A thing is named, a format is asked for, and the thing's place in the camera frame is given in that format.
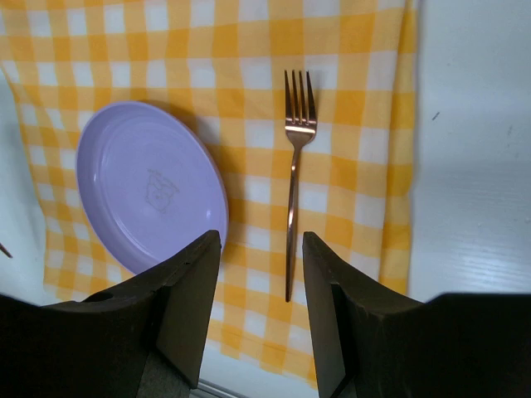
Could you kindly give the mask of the copper spoon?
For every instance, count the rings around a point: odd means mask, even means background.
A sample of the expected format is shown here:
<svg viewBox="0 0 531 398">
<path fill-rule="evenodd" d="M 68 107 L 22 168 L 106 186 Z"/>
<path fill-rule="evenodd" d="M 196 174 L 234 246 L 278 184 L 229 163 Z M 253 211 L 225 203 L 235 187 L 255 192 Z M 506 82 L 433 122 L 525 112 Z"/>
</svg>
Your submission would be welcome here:
<svg viewBox="0 0 531 398">
<path fill-rule="evenodd" d="M 2 251 L 5 254 L 5 256 L 7 256 L 8 258 L 12 259 L 12 254 L 2 244 L 0 244 L 0 251 Z"/>
</svg>

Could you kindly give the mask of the lilac plastic plate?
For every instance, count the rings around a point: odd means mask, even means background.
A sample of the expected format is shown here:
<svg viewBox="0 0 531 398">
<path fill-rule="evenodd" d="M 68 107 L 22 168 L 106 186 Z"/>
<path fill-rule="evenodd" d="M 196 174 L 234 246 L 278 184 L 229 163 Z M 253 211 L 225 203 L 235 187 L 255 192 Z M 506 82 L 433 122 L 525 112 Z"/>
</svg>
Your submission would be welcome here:
<svg viewBox="0 0 531 398">
<path fill-rule="evenodd" d="M 133 274 L 209 230 L 227 240 L 227 195 L 210 153 L 151 104 L 116 102 L 90 117 L 76 151 L 76 181 L 96 236 Z"/>
</svg>

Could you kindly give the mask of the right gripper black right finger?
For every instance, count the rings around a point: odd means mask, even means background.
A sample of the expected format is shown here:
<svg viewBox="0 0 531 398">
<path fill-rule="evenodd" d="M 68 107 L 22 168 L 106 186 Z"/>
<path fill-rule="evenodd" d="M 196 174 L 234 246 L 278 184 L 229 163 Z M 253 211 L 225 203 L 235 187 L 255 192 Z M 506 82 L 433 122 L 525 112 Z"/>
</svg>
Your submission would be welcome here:
<svg viewBox="0 0 531 398">
<path fill-rule="evenodd" d="M 421 303 L 303 238 L 322 397 L 527 397 L 530 297 L 442 294 Z"/>
</svg>

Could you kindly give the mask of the yellow white checkered cloth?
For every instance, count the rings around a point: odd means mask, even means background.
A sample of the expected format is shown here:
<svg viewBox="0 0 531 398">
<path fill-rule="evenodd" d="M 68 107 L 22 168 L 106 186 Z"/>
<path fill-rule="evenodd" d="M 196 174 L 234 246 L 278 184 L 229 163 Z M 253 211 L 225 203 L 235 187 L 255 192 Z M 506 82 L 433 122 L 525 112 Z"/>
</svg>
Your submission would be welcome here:
<svg viewBox="0 0 531 398">
<path fill-rule="evenodd" d="M 299 231 L 407 289 L 417 52 L 415 1 L 4 1 L 1 69 L 46 221 L 44 274 L 81 299 L 129 273 L 80 204 L 90 116 L 146 100 L 206 145 L 230 228 L 208 331 L 221 354 L 315 386 L 303 274 L 285 299 L 293 149 L 284 73 L 311 75 L 318 128 L 300 159 Z"/>
</svg>

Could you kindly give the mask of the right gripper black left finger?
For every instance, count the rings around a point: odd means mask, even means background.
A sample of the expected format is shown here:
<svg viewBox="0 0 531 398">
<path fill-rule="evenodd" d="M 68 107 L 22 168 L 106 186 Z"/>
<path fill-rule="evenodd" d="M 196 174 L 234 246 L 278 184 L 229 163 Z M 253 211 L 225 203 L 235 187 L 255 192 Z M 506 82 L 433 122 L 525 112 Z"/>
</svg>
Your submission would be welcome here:
<svg viewBox="0 0 531 398">
<path fill-rule="evenodd" d="M 188 396 L 199 382 L 220 258 L 211 230 L 80 302 L 2 296 L 2 396 Z"/>
</svg>

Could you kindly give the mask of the copper fork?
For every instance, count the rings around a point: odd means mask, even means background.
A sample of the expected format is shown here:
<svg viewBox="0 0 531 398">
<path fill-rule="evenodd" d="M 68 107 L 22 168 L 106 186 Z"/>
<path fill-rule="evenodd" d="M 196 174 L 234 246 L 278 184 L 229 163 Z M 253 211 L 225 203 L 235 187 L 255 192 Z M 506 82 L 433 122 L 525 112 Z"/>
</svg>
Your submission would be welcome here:
<svg viewBox="0 0 531 398">
<path fill-rule="evenodd" d="M 291 300 L 295 272 L 300 154 L 316 136 L 317 114 L 309 72 L 285 70 L 285 136 L 293 146 L 285 253 L 285 301 Z"/>
</svg>

